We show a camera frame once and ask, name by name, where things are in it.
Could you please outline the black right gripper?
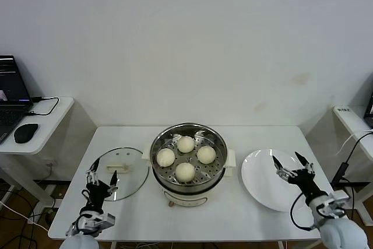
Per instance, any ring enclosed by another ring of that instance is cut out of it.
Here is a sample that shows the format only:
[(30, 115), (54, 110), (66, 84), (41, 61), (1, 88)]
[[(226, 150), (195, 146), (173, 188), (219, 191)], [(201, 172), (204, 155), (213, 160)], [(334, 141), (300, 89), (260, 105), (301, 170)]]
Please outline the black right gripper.
[(322, 191), (314, 181), (314, 164), (310, 163), (298, 152), (295, 152), (295, 155), (304, 169), (294, 170), (293, 172), (287, 168), (284, 168), (279, 160), (275, 156), (272, 156), (274, 166), (276, 168), (276, 174), (286, 182), (289, 182), (289, 179), (292, 178), (293, 184), (301, 190), (301, 192), (305, 195), (305, 199), (315, 199), (321, 196), (327, 196), (327, 193)]

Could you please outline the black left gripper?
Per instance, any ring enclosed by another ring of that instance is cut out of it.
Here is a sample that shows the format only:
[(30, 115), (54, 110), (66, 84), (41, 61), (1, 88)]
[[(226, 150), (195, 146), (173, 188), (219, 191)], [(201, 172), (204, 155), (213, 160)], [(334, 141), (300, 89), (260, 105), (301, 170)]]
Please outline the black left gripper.
[(86, 172), (86, 188), (82, 195), (86, 198), (86, 204), (81, 211), (102, 211), (104, 200), (110, 197), (117, 189), (118, 176), (114, 171), (110, 185), (98, 180), (97, 170), (100, 159), (96, 159)]

